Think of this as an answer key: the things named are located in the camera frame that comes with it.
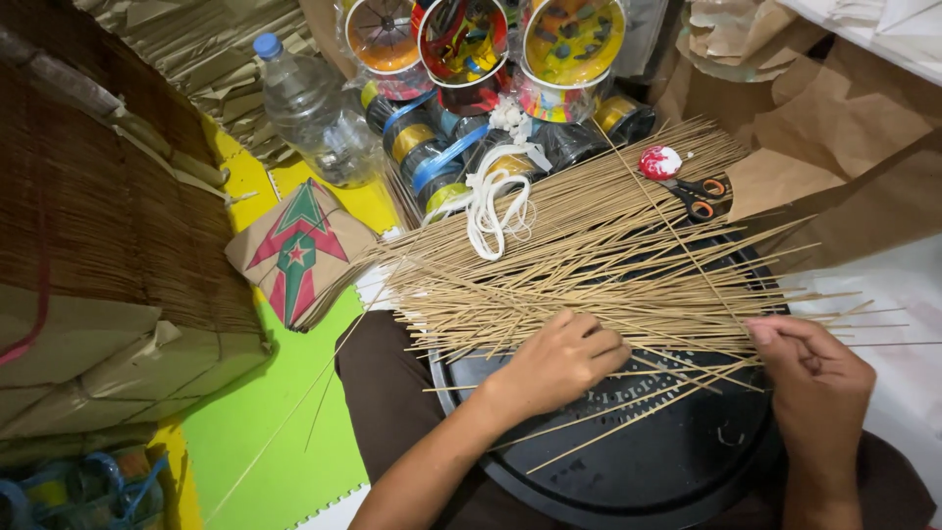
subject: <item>hand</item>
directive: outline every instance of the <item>hand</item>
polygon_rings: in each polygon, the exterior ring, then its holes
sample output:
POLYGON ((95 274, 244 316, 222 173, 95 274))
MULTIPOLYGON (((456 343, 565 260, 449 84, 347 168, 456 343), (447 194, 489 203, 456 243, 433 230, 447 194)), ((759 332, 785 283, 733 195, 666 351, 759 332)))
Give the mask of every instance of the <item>hand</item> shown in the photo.
POLYGON ((574 402, 631 357, 622 336, 593 315, 566 309, 527 339, 475 391, 493 399, 508 429, 574 402))
POLYGON ((855 498, 857 444, 876 372, 818 323, 772 316, 745 324, 775 385, 772 408, 794 471, 820 494, 855 498))

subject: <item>white string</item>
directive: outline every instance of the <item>white string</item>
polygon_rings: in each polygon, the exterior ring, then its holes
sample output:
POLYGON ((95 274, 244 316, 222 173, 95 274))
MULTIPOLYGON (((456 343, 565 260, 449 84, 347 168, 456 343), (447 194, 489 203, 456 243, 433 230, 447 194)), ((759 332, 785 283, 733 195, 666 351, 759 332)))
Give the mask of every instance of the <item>white string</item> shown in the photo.
POLYGON ((433 218, 441 215, 442 212, 447 215, 465 209, 467 211, 468 240, 478 256, 489 261, 497 261, 504 255, 505 234, 510 234, 516 240, 528 240, 533 234, 530 227, 536 218, 536 207, 529 200, 529 179, 525 175, 511 174, 504 169, 492 171, 487 175, 483 174, 499 158, 507 155, 529 155, 531 158, 542 158, 541 160, 534 160, 541 166, 544 166, 544 164, 540 162, 545 162, 545 157, 538 150, 538 146, 533 143, 498 145, 484 154, 475 173, 467 175, 465 183, 471 191, 447 201, 435 212, 427 215, 422 221, 422 225, 425 226, 431 223, 433 218), (494 200, 504 196, 511 188, 517 186, 523 188, 514 197, 507 211, 504 212, 504 216, 498 218, 494 200), (525 237, 518 236, 519 233, 525 231, 527 232, 525 237), (488 236, 494 237, 496 248, 491 246, 488 236))

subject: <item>black round tray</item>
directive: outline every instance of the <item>black round tray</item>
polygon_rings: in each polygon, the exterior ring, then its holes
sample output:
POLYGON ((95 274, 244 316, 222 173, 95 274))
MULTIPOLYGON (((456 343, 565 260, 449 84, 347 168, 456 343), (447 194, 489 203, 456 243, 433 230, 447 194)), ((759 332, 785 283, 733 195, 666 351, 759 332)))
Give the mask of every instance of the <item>black round tray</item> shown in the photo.
MULTIPOLYGON (((721 236, 688 246, 695 250, 731 240, 739 240, 739 236, 721 236)), ((745 248, 703 266, 711 270, 757 258, 752 248, 745 248)), ((770 272, 761 267, 748 274, 761 278, 770 272)), ((777 287, 769 280, 749 281, 748 286, 754 290, 777 287)), ((725 364, 732 359, 715 352, 662 351, 700 366, 725 364)), ((654 362, 667 360, 643 350, 635 350, 633 356, 654 362)), ((450 365, 432 362, 432 378, 436 387, 477 385, 510 359, 510 356, 473 357, 450 365)), ((665 364, 671 368, 681 366, 672 361, 665 364)), ((624 370, 648 368, 629 360, 624 370)), ((735 376, 755 387, 767 387, 759 369, 739 370, 735 376)), ((497 445, 591 415, 618 404, 619 400, 643 397, 655 389, 671 386, 674 380, 668 374, 607 378, 563 410, 514 427, 497 445)), ((701 389, 531 474, 527 471, 669 398, 660 394, 647 402, 486 453, 480 465, 524 503, 580 528, 677 529, 704 522, 757 486, 783 453, 771 414, 770 392, 756 392, 726 380, 710 386, 723 394, 701 389)), ((686 389, 690 386, 681 387, 680 391, 686 389)), ((471 391, 437 393, 445 413, 450 414, 471 391)))

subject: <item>bundle of bamboo sticks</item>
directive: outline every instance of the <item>bundle of bamboo sticks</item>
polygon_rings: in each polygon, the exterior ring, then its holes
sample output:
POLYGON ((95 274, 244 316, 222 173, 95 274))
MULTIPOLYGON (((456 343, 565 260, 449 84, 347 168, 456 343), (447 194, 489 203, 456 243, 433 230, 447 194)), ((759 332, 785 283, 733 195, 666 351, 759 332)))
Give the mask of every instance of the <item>bundle of bamboo sticks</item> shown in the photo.
MULTIPOLYGON (((690 181, 722 177, 746 154, 711 122, 685 122, 534 185, 532 233, 509 239, 499 261, 474 252, 463 215, 361 257, 390 271, 386 287, 414 331, 414 348, 433 351, 445 363, 469 354, 509 355, 547 319, 571 308, 622 333, 645 353, 634 359, 643 370, 676 377, 676 389, 685 388, 666 405, 714 389, 710 385, 721 379, 761 390, 735 377, 761 364, 742 319, 823 296, 777 287, 765 266, 784 253, 750 254, 751 245, 795 224, 749 238, 722 216, 692 224, 680 201, 633 170, 641 152, 655 144, 686 158, 678 177, 690 181), (671 350, 715 352, 729 362, 682 360, 684 366, 672 370, 649 360, 670 357, 665 352, 671 350)), ((504 205, 498 203, 498 211, 504 205)))

